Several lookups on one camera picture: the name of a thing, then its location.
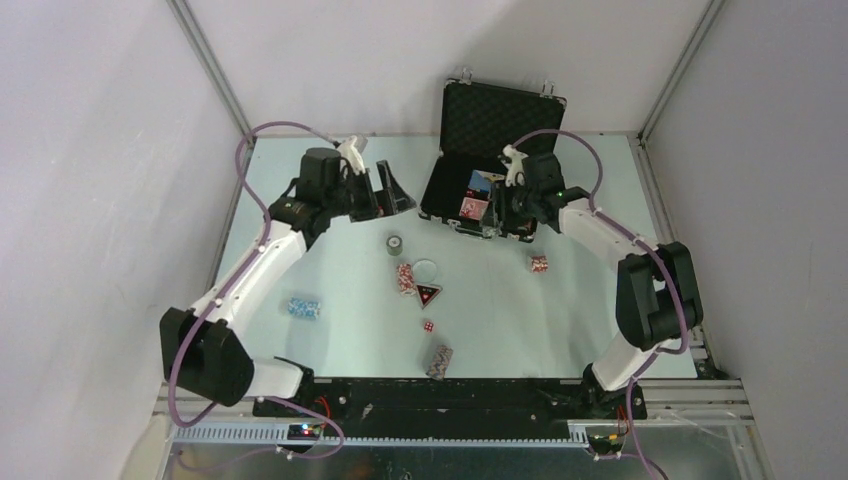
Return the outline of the red white chip stack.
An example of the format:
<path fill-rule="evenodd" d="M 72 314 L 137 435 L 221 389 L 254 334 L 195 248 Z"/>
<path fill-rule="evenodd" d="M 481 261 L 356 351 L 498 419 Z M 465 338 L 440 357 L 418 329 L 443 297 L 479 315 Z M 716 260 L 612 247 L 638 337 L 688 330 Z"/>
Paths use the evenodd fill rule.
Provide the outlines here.
<path fill-rule="evenodd" d="M 532 273 L 546 272 L 549 268 L 548 259 L 545 255 L 534 255 L 528 258 L 529 270 Z"/>

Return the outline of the blue white chip stack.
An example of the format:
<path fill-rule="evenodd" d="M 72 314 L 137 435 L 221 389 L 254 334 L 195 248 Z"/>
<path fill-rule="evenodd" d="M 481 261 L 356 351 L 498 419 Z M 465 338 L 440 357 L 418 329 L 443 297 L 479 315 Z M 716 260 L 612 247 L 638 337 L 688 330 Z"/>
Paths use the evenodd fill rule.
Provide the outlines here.
<path fill-rule="evenodd" d="M 320 316 L 321 303 L 314 300 L 292 297 L 286 303 L 286 311 L 295 318 L 315 320 Z"/>

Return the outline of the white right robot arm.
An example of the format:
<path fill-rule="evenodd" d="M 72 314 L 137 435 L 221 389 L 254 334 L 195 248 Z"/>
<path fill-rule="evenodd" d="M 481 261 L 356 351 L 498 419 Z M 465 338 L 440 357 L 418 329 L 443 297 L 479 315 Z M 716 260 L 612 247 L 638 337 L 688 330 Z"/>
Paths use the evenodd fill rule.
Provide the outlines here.
<path fill-rule="evenodd" d="M 581 392 L 585 411 L 606 418 L 622 403 L 620 390 L 638 379 L 661 354 L 688 352 L 690 331 L 703 318 L 691 254 L 679 243 L 658 243 L 607 215 L 596 193 L 567 187 L 552 153 L 525 154 L 506 146 L 507 168 L 496 182 L 503 214 L 533 220 L 576 241 L 616 276 L 616 335 L 588 367 Z"/>

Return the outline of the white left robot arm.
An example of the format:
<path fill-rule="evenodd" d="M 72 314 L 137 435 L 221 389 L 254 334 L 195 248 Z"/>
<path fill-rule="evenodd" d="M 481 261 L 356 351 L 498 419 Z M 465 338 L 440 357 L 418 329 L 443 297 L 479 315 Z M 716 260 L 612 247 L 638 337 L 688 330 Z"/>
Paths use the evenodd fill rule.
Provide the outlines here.
<path fill-rule="evenodd" d="M 190 307 L 171 307 L 162 316 L 162 359 L 171 395 L 184 389 L 221 406 L 273 396 L 292 416 L 312 411 L 316 390 L 303 381 L 306 368 L 282 358 L 254 358 L 241 338 L 278 280 L 333 219 L 371 221 L 415 208 L 388 162 L 376 167 L 379 190 L 356 148 L 306 150 L 290 190 L 263 208 L 257 238 L 238 264 Z"/>

